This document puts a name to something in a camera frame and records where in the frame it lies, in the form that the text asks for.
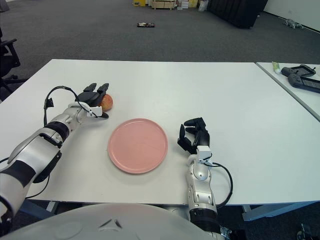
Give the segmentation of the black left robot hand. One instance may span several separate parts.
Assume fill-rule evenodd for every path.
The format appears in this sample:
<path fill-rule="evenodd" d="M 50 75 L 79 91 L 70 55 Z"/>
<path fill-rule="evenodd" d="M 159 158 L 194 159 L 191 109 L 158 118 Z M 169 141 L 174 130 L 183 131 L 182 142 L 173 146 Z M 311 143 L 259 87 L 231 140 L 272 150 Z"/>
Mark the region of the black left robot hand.
<path fill-rule="evenodd" d="M 75 101 L 79 101 L 82 106 L 85 106 L 84 104 L 89 106 L 87 112 L 89 117 L 108 119 L 109 115 L 105 113 L 106 110 L 103 110 L 103 99 L 109 88 L 109 83 L 101 85 L 97 90 L 96 86 L 96 83 L 87 86 Z"/>

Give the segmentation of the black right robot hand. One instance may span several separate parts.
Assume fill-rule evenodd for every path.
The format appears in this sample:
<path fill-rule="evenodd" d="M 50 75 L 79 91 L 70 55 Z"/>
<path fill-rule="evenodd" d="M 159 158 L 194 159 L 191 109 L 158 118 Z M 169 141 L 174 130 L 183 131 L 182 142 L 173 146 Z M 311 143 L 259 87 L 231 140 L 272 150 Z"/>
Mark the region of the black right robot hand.
<path fill-rule="evenodd" d="M 186 137 L 186 132 L 194 135 L 193 142 Z M 210 150 L 210 134 L 206 129 L 206 124 L 202 117 L 189 119 L 180 125 L 177 144 L 191 155 L 198 154 L 199 146 L 208 147 L 209 153 L 205 153 L 200 159 L 207 162 L 212 157 L 212 152 Z"/>

